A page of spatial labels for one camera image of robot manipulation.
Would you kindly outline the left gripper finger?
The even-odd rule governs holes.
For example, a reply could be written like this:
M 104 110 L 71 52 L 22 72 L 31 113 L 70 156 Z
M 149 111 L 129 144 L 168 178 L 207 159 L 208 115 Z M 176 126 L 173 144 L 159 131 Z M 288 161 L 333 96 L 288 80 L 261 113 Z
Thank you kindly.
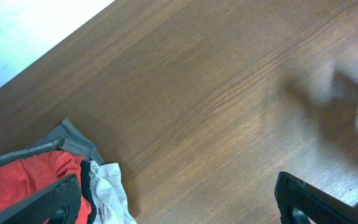
M 82 191 L 75 174 L 64 176 L 37 193 L 0 212 L 0 224 L 74 223 Z

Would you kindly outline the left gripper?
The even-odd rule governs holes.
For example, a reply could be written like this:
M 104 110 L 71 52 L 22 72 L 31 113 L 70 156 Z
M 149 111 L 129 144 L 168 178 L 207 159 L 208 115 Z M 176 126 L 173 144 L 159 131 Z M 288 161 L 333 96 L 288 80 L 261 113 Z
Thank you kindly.
M 358 224 L 358 204 L 352 207 L 287 172 L 278 174 L 274 195 L 282 224 Z

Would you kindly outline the orange soccer t-shirt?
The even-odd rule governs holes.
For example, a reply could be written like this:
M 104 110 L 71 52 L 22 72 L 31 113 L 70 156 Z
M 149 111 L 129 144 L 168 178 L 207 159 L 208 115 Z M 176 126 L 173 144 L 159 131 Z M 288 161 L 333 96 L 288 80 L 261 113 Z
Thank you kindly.
M 71 174 L 81 178 L 84 156 L 45 152 L 0 167 L 0 213 Z

